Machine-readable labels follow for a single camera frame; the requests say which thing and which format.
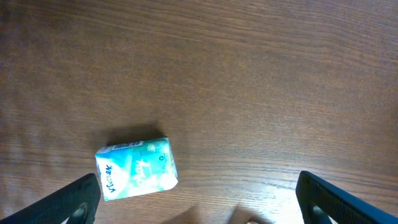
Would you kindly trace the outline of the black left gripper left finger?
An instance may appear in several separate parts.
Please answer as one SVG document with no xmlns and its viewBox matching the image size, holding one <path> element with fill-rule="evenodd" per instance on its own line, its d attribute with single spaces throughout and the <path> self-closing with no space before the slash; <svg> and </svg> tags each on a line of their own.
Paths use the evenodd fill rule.
<svg viewBox="0 0 398 224">
<path fill-rule="evenodd" d="M 94 173 L 89 173 L 44 197 L 32 205 L 4 218 L 1 223 L 93 224 L 101 191 Z"/>
</svg>

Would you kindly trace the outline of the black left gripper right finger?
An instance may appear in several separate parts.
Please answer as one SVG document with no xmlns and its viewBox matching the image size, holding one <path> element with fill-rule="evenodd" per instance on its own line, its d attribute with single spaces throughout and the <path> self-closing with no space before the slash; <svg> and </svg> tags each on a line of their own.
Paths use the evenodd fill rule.
<svg viewBox="0 0 398 224">
<path fill-rule="evenodd" d="M 394 217 L 323 180 L 309 171 L 301 171 L 296 196 L 305 224 L 397 223 Z"/>
</svg>

